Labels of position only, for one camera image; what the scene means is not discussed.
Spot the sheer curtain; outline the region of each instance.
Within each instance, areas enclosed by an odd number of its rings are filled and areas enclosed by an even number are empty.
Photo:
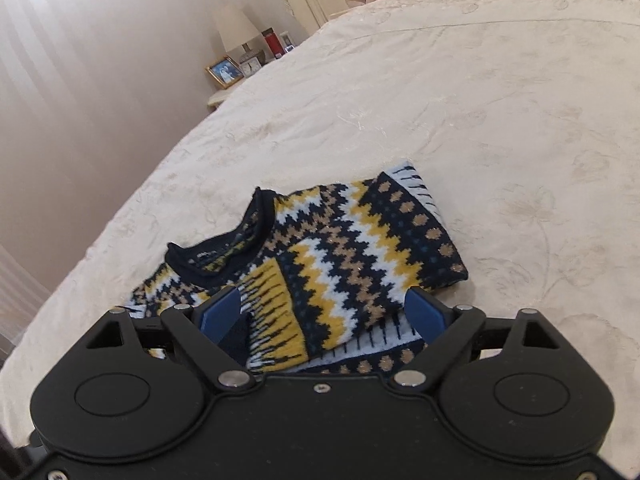
[[[227,3],[258,30],[306,37],[284,0],[0,0],[0,335],[9,341],[208,114],[216,88],[204,67],[225,54],[212,14]]]

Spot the bed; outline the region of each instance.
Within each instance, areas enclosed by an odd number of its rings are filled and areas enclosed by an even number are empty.
[[[255,186],[409,158],[492,316],[539,308],[602,375],[603,456],[640,470],[640,2],[378,0],[326,23],[191,131],[109,222],[0,372],[16,444],[57,359],[161,261],[235,226]]]

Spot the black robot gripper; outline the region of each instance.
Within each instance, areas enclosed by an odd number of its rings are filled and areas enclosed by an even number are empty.
[[[597,456],[612,395],[537,310],[492,319],[417,287],[404,308],[428,345],[389,380],[252,375],[217,346],[232,287],[159,318],[112,309],[34,392],[47,454],[20,478],[621,480]]]

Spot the gold picture frame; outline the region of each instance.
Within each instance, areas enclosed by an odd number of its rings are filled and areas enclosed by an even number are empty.
[[[244,74],[242,70],[240,70],[238,63],[229,56],[221,57],[214,64],[207,66],[205,70],[211,74],[223,90],[235,85],[244,78]]]

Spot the lamp base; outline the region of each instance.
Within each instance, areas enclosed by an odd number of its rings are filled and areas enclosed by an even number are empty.
[[[252,57],[257,57],[258,61],[260,62],[260,65],[262,66],[265,65],[266,54],[264,53],[263,50],[258,50],[258,49],[249,50],[248,52],[245,52],[244,54],[242,54],[242,56],[240,56],[240,59],[238,60],[238,64],[242,64],[245,61],[248,61],[249,59],[251,59]]]

